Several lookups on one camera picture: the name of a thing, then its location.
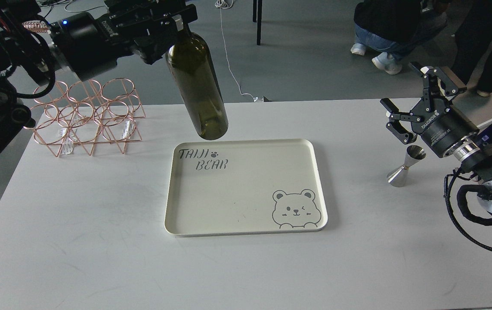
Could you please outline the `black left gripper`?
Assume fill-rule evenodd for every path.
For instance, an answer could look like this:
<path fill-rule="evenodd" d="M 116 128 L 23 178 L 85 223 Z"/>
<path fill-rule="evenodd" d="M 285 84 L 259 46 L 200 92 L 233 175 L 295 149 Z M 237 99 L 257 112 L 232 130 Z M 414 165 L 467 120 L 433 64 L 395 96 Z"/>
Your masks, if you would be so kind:
<path fill-rule="evenodd" d="M 184 0 L 106 0 L 108 12 L 88 12 L 52 23 L 51 53 L 59 67 L 86 81 L 113 69 L 118 59 L 139 55 L 149 65 L 175 45 L 185 24 L 198 19 Z"/>

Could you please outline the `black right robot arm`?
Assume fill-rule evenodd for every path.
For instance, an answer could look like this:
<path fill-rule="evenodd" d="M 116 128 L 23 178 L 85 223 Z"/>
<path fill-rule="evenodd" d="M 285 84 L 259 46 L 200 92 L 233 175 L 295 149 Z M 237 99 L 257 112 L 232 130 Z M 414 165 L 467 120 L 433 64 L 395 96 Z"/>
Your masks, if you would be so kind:
<path fill-rule="evenodd" d="M 466 91 L 466 85 L 448 67 L 409 63 L 423 80 L 421 99 L 408 112 L 401 112 L 389 99 L 380 102 L 389 113 L 386 124 L 401 143 L 420 137 L 439 158 L 455 156 L 460 167 L 444 179 L 447 212 L 457 230 L 475 245 L 492 252 L 492 247 L 471 237 L 454 216 L 450 198 L 454 181 L 471 174 L 476 184 L 462 185 L 456 194 L 458 209 L 470 222 L 492 226 L 492 122 L 478 129 L 452 99 Z"/>

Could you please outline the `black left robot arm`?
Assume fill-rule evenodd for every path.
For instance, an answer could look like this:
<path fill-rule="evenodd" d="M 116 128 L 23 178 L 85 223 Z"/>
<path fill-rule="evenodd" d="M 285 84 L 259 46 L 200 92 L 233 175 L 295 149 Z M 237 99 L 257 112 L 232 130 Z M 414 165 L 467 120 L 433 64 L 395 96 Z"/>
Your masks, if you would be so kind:
<path fill-rule="evenodd" d="M 188 24 L 197 10 L 184 0 L 106 0 L 107 12 L 80 12 L 46 23 L 51 43 L 24 26 L 44 21 L 35 0 L 0 0 L 0 153 L 27 125 L 31 110 L 20 99 L 43 97 L 56 71 L 68 68 L 80 80 L 113 69 L 133 54 L 153 64 L 177 42 L 176 19 Z"/>

